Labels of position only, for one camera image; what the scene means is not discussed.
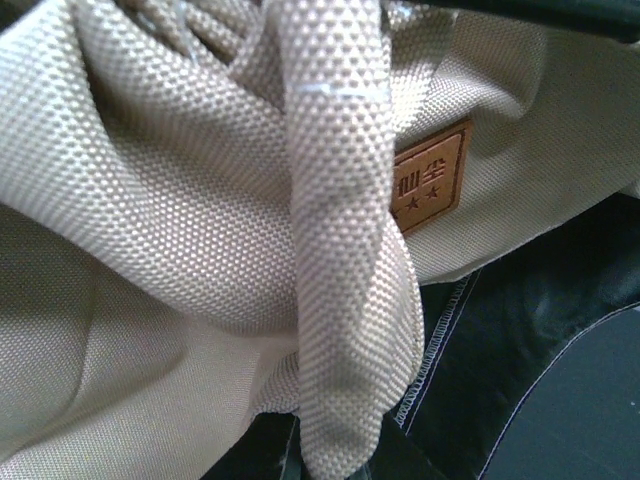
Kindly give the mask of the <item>beige pet tent fabric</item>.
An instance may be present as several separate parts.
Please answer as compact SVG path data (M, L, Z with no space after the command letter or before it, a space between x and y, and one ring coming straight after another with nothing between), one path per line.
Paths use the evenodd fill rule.
M5 479L481 479L638 304L635 1L1 5Z

